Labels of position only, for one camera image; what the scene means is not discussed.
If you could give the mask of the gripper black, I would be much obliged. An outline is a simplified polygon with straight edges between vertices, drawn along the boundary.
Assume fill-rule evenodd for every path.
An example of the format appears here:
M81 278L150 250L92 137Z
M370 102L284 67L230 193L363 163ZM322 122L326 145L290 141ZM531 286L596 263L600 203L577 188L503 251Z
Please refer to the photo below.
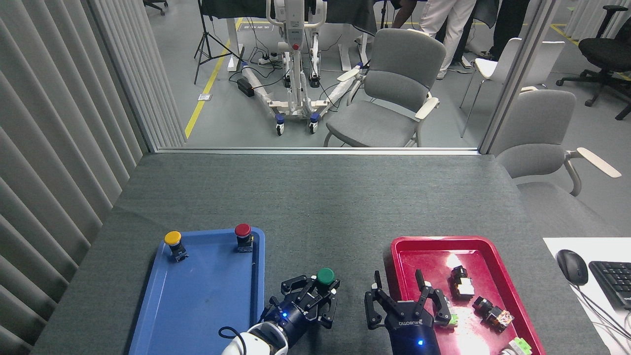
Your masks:
M383 290L380 272L374 272L374 283L365 292L365 314L369 330L385 326L383 317L376 312L377 302L386 311L386 330L390 337L394 355L439 355L439 342L434 331L434 322L439 326L448 326L452 317L444 292L424 281L422 271L417 269L415 277L419 291L419 300L415 302L396 302ZM424 308L426 300L432 299L435 315Z
M283 330L289 346L294 346L316 321L327 329L333 326L340 281L316 286L316 279L316 276L298 276L281 283L281 292L287 302L271 310L269 321L274 321ZM294 302L311 302L311 309L303 310Z

